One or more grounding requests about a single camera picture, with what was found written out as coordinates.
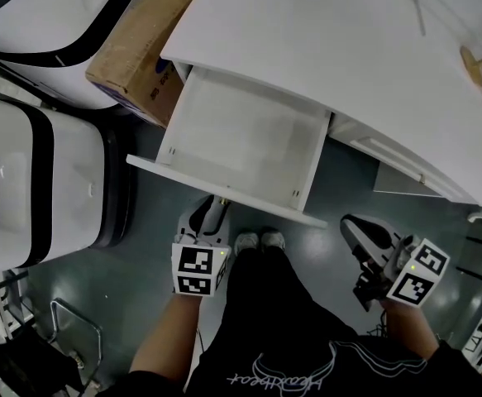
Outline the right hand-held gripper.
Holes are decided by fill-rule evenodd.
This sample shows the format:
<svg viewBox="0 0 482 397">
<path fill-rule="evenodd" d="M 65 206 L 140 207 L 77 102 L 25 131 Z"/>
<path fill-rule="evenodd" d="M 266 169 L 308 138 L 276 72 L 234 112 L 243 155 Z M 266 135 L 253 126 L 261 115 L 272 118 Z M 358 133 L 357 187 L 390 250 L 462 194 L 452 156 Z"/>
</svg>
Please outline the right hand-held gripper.
<svg viewBox="0 0 482 397">
<path fill-rule="evenodd" d="M 382 299 L 421 307 L 450 262 L 450 257 L 430 240 L 415 235 L 402 238 L 379 218 L 347 214 L 341 218 L 340 229 L 360 263 L 353 294 L 365 311 Z"/>
</svg>

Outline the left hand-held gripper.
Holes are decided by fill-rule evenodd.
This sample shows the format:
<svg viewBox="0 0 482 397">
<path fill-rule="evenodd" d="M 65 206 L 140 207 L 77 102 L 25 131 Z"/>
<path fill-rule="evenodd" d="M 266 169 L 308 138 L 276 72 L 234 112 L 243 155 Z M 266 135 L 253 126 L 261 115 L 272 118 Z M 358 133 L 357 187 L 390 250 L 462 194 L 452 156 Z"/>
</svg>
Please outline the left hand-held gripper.
<svg viewBox="0 0 482 397">
<path fill-rule="evenodd" d="M 171 268 L 176 294 L 213 297 L 224 277 L 231 248 L 195 237 L 219 233 L 230 202 L 213 195 L 192 203 L 180 216 L 178 235 L 171 247 Z"/>
</svg>

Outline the person's right forearm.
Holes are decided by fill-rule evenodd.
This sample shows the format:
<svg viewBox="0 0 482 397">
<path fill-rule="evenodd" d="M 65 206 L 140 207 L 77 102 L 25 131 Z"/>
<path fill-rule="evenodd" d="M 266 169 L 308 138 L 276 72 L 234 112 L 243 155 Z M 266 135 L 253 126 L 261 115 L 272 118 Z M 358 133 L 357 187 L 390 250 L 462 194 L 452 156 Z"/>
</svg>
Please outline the person's right forearm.
<svg viewBox="0 0 482 397">
<path fill-rule="evenodd" d="M 429 360 L 439 348 L 439 342 L 420 308 L 383 299 L 381 306 L 386 312 L 388 336 Z"/>
</svg>

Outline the person's left forearm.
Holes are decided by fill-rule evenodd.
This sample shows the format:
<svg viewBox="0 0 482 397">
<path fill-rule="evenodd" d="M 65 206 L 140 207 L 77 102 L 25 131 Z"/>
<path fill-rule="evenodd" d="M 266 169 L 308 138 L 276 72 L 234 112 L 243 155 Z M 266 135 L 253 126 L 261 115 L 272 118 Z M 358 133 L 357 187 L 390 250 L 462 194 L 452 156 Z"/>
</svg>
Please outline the person's left forearm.
<svg viewBox="0 0 482 397">
<path fill-rule="evenodd" d="M 173 294 L 133 357 L 130 371 L 152 372 L 184 385 L 189 378 L 202 298 Z"/>
</svg>

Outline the white desk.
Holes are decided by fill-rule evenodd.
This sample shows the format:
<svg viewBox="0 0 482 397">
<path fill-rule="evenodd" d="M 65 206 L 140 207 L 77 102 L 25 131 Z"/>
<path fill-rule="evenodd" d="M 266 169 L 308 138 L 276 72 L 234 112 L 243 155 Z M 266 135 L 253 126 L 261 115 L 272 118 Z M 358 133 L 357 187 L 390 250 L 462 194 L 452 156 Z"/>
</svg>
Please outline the white desk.
<svg viewBox="0 0 482 397">
<path fill-rule="evenodd" d="M 168 60 L 254 81 L 411 151 L 482 204 L 482 93 L 410 0 L 193 0 Z"/>
</svg>

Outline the person's left white shoe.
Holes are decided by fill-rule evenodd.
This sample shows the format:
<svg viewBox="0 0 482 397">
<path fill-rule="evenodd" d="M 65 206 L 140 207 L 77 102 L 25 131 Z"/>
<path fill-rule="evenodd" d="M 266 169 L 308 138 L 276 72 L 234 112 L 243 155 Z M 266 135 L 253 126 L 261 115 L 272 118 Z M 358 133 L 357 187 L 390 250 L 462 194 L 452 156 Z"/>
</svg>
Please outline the person's left white shoe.
<svg viewBox="0 0 482 397">
<path fill-rule="evenodd" d="M 239 256 L 245 250 L 257 250 L 260 246 L 260 239 L 255 232 L 242 232 L 234 242 L 234 252 Z"/>
</svg>

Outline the person's white shoe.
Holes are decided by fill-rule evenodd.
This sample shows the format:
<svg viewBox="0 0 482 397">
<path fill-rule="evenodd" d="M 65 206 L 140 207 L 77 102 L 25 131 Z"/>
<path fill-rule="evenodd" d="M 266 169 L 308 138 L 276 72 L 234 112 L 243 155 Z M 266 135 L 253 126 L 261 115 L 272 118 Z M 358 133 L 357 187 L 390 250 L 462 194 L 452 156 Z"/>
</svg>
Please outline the person's white shoe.
<svg viewBox="0 0 482 397">
<path fill-rule="evenodd" d="M 260 246 L 260 239 L 255 232 L 242 232 L 234 242 L 234 252 L 239 256 L 245 250 L 257 250 Z"/>
<path fill-rule="evenodd" d="M 274 228 L 266 228 L 260 235 L 260 246 L 263 251 L 269 250 L 271 248 L 277 248 L 281 251 L 284 251 L 284 235 Z"/>
</svg>

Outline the person's right white shoe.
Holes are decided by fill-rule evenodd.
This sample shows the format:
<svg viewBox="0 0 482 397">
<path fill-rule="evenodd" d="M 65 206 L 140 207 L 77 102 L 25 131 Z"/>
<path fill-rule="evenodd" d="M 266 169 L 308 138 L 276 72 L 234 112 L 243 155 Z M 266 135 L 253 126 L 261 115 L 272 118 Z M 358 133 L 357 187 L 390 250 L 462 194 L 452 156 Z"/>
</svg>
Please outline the person's right white shoe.
<svg viewBox="0 0 482 397">
<path fill-rule="evenodd" d="M 263 251 L 269 250 L 271 248 L 277 248 L 281 251 L 284 251 L 284 235 L 274 228 L 266 228 L 260 235 L 260 246 Z"/>
</svg>

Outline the person's black trousers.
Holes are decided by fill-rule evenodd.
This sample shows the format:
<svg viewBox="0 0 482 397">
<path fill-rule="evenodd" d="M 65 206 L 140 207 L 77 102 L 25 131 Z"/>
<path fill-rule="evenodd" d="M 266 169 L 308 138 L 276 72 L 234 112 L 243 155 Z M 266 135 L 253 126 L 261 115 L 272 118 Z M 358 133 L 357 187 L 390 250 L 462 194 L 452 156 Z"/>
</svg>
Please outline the person's black trousers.
<svg viewBox="0 0 482 397">
<path fill-rule="evenodd" d="M 357 332 L 318 304 L 276 246 L 238 253 L 216 339 L 243 352 L 307 352 Z"/>
</svg>

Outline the person's black shirt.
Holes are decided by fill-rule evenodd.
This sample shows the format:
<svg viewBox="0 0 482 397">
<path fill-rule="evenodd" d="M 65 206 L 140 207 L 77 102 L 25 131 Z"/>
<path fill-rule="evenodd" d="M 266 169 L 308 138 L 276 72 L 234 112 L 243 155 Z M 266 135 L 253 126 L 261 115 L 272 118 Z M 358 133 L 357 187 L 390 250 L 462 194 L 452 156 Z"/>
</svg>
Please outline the person's black shirt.
<svg viewBox="0 0 482 397">
<path fill-rule="evenodd" d="M 294 349 L 205 352 L 188 397 L 482 397 L 482 375 L 441 343 L 428 360 L 388 338 L 359 336 Z"/>
</svg>

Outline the brown cardboard box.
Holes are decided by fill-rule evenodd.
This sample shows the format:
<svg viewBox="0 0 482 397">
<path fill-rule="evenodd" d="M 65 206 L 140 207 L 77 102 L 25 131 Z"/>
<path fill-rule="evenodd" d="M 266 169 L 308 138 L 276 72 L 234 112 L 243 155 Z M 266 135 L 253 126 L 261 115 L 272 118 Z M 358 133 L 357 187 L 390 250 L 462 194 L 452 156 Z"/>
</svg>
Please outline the brown cardboard box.
<svg viewBox="0 0 482 397">
<path fill-rule="evenodd" d="M 192 0 L 140 0 L 93 57 L 86 79 L 144 121 L 166 128 L 184 87 L 160 56 Z"/>
</svg>

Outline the white black service robot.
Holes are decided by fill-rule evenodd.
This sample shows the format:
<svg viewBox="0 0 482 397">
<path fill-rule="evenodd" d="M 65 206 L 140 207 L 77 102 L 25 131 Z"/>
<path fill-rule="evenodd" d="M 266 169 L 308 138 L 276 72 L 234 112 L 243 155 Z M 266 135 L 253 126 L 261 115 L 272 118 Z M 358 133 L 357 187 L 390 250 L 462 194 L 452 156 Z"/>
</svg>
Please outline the white black service robot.
<svg viewBox="0 0 482 397">
<path fill-rule="evenodd" d="M 39 98 L 85 110 L 116 102 L 86 70 L 139 0 L 0 0 L 0 72 Z"/>
<path fill-rule="evenodd" d="M 0 271 L 117 245 L 133 145 L 119 124 L 0 98 Z"/>
</svg>

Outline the wooden branch stand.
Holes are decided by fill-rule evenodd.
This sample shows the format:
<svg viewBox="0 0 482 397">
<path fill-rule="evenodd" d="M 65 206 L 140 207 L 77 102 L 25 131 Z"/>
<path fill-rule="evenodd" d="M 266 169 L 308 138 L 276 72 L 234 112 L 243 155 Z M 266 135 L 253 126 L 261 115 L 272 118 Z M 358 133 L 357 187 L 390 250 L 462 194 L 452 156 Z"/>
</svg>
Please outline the wooden branch stand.
<svg viewBox="0 0 482 397">
<path fill-rule="evenodd" d="M 477 59 L 472 51 L 462 45 L 459 49 L 460 56 L 467 74 L 471 81 L 480 89 L 482 89 L 482 59 Z"/>
</svg>

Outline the small white side table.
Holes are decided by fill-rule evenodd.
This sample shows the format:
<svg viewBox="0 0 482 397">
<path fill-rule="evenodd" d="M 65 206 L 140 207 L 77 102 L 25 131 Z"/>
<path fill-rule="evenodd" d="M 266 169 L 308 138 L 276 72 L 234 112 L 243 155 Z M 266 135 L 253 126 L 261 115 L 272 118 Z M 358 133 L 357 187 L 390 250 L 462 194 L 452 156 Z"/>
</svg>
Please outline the small white side table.
<svg viewBox="0 0 482 397">
<path fill-rule="evenodd" d="M 19 328 L 34 320 L 30 301 L 21 291 L 27 278 L 25 268 L 0 272 L 0 343 L 12 340 Z"/>
</svg>

